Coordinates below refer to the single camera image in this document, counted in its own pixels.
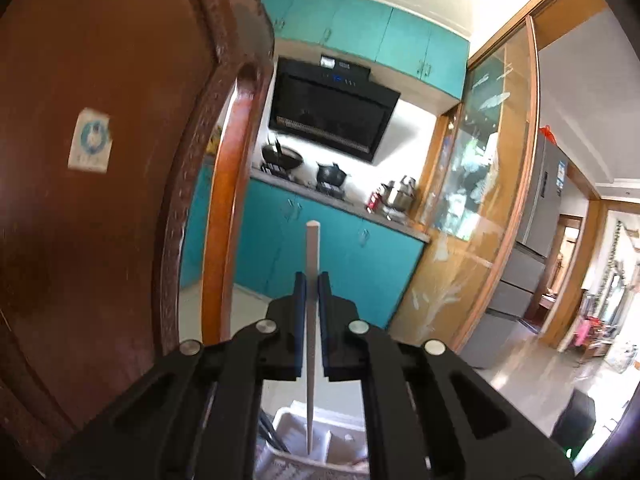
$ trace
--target upper cabinet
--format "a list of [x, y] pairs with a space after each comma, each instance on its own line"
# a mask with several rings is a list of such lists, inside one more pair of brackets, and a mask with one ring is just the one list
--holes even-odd
[[446, 106], [462, 97], [469, 42], [435, 23], [373, 0], [262, 1], [277, 38], [323, 46], [411, 76], [426, 84], [409, 85], [411, 92], [444, 92]]
[[328, 48], [376, 60], [391, 7], [372, 0], [342, 0], [326, 40]]

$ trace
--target countertop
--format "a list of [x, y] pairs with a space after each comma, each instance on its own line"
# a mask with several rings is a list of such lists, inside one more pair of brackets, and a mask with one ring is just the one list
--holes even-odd
[[265, 173], [261, 170], [258, 170], [257, 168], [251, 168], [251, 178], [260, 180], [261, 182], [270, 184], [271, 186], [286, 189], [287, 191], [298, 194], [305, 198], [309, 198], [311, 200], [315, 200], [316, 202], [319, 202], [321, 204], [334, 207], [346, 213], [359, 216], [360, 218], [364, 218], [369, 222], [373, 222], [374, 224], [379, 224], [388, 229], [392, 229], [393, 231], [398, 231], [399, 233], [411, 236], [412, 238], [420, 240], [421, 242], [424, 242], [426, 244], [431, 241], [431, 237], [427, 233], [423, 233], [399, 222], [394, 222], [393, 220], [389, 220], [381, 215], [370, 213], [369, 211], [367, 211], [367, 208], [364, 206], [364, 204], [354, 204], [351, 202], [345, 202], [344, 200], [338, 200], [337, 198], [334, 198], [332, 196], [320, 193], [315, 189], [311, 189], [302, 184], [297, 184], [296, 182], [284, 180], [283, 178]]

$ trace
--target refrigerator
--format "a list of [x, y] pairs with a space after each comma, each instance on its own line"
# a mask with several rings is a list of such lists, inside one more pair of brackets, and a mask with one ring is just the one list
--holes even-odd
[[474, 368], [495, 364], [529, 307], [558, 225], [566, 167], [562, 150], [538, 134], [531, 183], [513, 251], [487, 310], [460, 353]]

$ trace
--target silver pot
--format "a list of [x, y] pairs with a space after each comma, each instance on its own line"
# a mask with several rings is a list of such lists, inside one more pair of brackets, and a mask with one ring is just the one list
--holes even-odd
[[391, 181], [382, 184], [384, 193], [381, 193], [382, 203], [387, 207], [392, 207], [396, 211], [407, 211], [414, 202], [415, 188], [409, 183]]

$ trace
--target black pot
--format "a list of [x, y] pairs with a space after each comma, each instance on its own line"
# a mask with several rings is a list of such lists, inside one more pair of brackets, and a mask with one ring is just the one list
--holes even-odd
[[262, 146], [262, 158], [286, 171], [295, 170], [303, 162], [302, 155], [286, 146], [283, 148], [277, 140]]
[[318, 184], [325, 182], [332, 186], [340, 187], [344, 184], [345, 178], [347, 178], [347, 174], [341, 170], [337, 164], [334, 163], [332, 166], [318, 164], [318, 174], [316, 174]]

